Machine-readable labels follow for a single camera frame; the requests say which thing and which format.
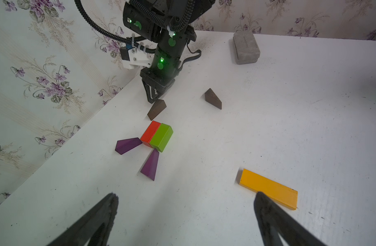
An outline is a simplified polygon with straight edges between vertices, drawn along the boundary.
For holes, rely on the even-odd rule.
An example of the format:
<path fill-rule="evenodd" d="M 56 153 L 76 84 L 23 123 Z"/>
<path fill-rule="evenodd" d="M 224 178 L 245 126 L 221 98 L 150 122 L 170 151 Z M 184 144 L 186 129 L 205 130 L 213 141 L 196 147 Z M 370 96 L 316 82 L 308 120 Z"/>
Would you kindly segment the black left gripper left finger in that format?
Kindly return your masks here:
<path fill-rule="evenodd" d="M 78 219 L 50 246 L 106 246 L 117 214 L 119 198 L 106 195 L 87 213 Z"/>

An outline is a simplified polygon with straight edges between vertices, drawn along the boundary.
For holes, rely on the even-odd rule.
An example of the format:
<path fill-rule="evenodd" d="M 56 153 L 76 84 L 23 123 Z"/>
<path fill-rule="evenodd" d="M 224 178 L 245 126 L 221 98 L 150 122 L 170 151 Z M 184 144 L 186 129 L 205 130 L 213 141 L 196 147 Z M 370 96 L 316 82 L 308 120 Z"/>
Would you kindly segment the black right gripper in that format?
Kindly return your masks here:
<path fill-rule="evenodd" d="M 142 83 L 146 91 L 147 100 L 153 104 L 157 99 L 164 96 L 172 87 L 179 71 L 172 74 L 158 73 L 155 69 L 144 67 L 140 72 Z"/>

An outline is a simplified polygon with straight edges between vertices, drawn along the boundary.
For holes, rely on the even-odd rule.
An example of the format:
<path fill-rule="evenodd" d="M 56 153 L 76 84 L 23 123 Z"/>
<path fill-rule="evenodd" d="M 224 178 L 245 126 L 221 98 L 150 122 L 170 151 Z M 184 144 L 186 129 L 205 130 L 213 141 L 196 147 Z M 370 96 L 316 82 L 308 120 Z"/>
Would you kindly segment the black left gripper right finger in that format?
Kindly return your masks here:
<path fill-rule="evenodd" d="M 282 240 L 290 246 L 324 246 L 263 192 L 254 200 L 254 211 L 265 246 L 282 246 Z"/>

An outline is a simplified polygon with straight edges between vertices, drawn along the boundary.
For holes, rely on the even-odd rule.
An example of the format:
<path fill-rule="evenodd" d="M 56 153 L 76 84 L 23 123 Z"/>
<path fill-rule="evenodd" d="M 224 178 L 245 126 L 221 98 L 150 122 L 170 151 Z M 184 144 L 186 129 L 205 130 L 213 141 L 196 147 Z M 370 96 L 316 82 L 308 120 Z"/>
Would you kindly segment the brown triangle block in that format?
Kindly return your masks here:
<path fill-rule="evenodd" d="M 165 108 L 166 103 L 164 100 L 156 100 L 148 112 L 148 118 L 150 119 L 150 121 L 153 121 Z"/>
<path fill-rule="evenodd" d="M 222 109 L 222 101 L 218 98 L 218 96 L 214 93 L 214 91 L 209 88 L 204 94 L 205 101 L 210 103 L 211 105 L 217 107 L 218 109 Z"/>

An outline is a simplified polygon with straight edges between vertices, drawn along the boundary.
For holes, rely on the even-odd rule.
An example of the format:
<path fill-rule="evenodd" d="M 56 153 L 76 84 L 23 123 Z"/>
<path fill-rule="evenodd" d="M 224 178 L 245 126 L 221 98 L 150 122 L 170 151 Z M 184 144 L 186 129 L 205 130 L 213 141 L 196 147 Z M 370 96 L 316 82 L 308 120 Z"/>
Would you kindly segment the yellow long block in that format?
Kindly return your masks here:
<path fill-rule="evenodd" d="M 283 184 L 247 169 L 242 170 L 239 184 L 253 192 L 263 192 L 270 199 L 290 210 L 297 209 L 298 192 Z"/>

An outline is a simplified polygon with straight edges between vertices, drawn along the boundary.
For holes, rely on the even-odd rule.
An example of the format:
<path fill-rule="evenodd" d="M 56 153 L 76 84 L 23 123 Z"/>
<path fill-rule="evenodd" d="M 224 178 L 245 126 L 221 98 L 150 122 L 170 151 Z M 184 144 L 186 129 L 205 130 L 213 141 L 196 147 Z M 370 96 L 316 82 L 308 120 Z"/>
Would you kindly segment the red rectangular block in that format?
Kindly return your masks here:
<path fill-rule="evenodd" d="M 150 142 L 160 126 L 161 126 L 161 123 L 152 121 L 150 125 L 148 126 L 148 128 L 145 130 L 142 137 L 140 138 L 142 143 L 151 148 L 152 146 Z"/>

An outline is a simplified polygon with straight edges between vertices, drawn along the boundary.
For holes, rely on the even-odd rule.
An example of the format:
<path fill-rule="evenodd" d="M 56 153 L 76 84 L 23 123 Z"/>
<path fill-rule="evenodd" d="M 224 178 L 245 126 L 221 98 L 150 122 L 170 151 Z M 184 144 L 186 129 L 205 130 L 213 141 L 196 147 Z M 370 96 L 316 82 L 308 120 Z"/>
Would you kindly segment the green rectangular block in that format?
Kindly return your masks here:
<path fill-rule="evenodd" d="M 163 152 L 172 135 L 172 127 L 166 124 L 161 124 L 150 141 L 151 147 L 157 149 L 159 152 Z"/>

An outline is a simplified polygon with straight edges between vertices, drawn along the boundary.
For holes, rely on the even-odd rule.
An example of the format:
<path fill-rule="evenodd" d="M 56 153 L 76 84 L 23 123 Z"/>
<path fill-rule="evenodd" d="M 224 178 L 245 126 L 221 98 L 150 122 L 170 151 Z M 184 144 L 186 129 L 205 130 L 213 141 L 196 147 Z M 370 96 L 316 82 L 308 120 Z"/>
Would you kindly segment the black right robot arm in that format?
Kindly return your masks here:
<path fill-rule="evenodd" d="M 76 7 L 86 22 L 107 38 L 121 43 L 119 54 L 123 66 L 141 66 L 140 76 L 147 100 L 153 104 L 173 85 L 184 63 L 201 57 L 201 51 L 181 61 L 184 49 L 197 39 L 191 23 L 212 8 L 214 1 L 126 1 L 123 23 L 133 34 L 123 38 L 96 24 L 81 1 Z"/>

